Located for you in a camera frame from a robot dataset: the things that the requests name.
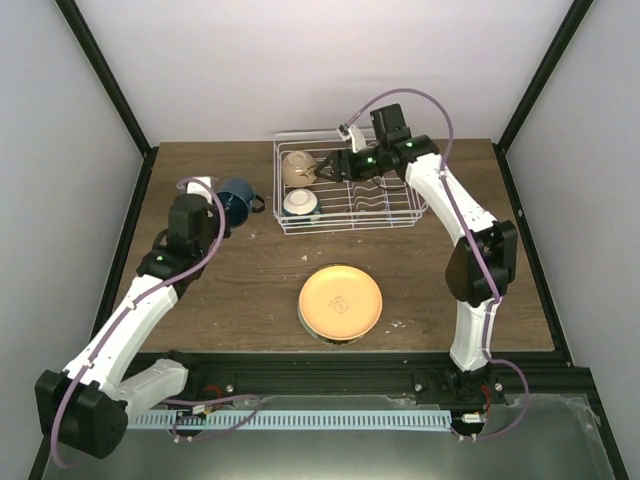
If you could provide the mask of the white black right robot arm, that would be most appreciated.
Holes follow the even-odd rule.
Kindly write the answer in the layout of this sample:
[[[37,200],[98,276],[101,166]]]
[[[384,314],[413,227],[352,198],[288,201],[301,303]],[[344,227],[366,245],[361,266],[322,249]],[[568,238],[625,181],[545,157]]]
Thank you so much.
[[[427,135],[415,135],[402,107],[371,111],[375,143],[368,145],[351,122],[337,129],[347,147],[330,152],[318,177],[341,183],[369,181],[393,172],[420,195],[453,244],[445,282],[456,300],[456,326],[449,350],[457,368],[444,378],[447,396],[458,403],[480,390],[477,373],[493,363],[490,341],[497,310],[515,279],[518,231],[500,221],[462,186],[447,165],[448,153]]]

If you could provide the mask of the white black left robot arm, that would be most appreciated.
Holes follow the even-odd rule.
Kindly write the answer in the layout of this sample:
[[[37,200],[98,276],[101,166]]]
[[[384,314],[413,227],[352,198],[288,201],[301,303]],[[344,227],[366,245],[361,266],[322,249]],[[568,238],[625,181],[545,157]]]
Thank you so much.
[[[61,372],[41,374],[35,385],[39,420],[58,466],[67,465],[60,445],[104,458],[119,445],[128,424],[152,407],[171,396],[191,404],[203,395],[203,377],[171,358],[131,378],[124,375],[229,233],[224,204],[211,189],[179,195],[167,229],[111,317]]]

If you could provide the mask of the large cream ceramic bowl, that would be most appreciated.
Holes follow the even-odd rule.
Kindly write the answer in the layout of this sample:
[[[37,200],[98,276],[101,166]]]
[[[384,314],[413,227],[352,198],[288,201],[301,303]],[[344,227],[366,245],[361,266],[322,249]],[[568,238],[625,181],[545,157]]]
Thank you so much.
[[[304,188],[316,180],[316,160],[305,151],[292,151],[281,160],[281,175],[285,185]]]

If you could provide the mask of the dark blue mug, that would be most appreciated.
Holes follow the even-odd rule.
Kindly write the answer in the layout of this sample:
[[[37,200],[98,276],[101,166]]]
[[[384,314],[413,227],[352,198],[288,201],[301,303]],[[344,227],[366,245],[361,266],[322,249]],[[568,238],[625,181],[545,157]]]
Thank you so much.
[[[258,195],[252,185],[243,178],[228,179],[216,190],[222,202],[231,228],[242,226],[251,214],[265,210],[265,200]]]

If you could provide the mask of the teal cup white interior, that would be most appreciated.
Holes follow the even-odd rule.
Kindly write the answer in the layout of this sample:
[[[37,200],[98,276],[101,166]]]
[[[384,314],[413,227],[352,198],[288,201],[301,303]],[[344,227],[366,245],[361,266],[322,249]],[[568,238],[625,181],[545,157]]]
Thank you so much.
[[[294,189],[284,197],[282,210],[288,223],[312,223],[321,217],[318,197],[303,188]]]

